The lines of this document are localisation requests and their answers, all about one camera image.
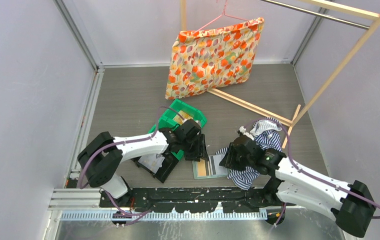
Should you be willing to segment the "green card holder wallet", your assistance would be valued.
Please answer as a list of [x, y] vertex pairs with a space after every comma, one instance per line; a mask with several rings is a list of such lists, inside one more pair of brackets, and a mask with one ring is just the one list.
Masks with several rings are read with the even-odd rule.
[[216, 154], [210, 155], [209, 160], [193, 161], [193, 177], [197, 180], [228, 176], [229, 169], [219, 165], [224, 157], [225, 154]]

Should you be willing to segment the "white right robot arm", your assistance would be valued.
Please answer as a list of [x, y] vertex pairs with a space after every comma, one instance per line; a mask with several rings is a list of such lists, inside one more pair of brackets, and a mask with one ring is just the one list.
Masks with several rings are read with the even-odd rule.
[[220, 165], [230, 170], [253, 168], [270, 176], [261, 190], [266, 203], [305, 207], [330, 218], [343, 231], [358, 238], [365, 236], [376, 210], [366, 184], [332, 179], [290, 160], [279, 150], [263, 149], [245, 135], [230, 143]]

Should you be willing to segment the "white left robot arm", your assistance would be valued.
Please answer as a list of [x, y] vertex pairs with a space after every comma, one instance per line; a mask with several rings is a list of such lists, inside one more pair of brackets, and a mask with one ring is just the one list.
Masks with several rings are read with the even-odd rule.
[[183, 151], [188, 161], [207, 161], [205, 135], [193, 119], [185, 120], [175, 129], [163, 127], [153, 133], [113, 137], [107, 131], [98, 134], [79, 154], [82, 168], [77, 186], [102, 188], [119, 207], [130, 203], [130, 188], [123, 177], [116, 173], [119, 165], [127, 160], [145, 155], [165, 155]]

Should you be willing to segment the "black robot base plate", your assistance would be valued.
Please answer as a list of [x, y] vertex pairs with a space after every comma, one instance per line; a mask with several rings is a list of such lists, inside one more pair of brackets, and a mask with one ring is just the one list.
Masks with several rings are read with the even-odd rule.
[[237, 187], [135, 187], [115, 203], [138, 213], [212, 213], [222, 207], [224, 213], [254, 213], [262, 208], [281, 209], [282, 203], [264, 195], [262, 188]]

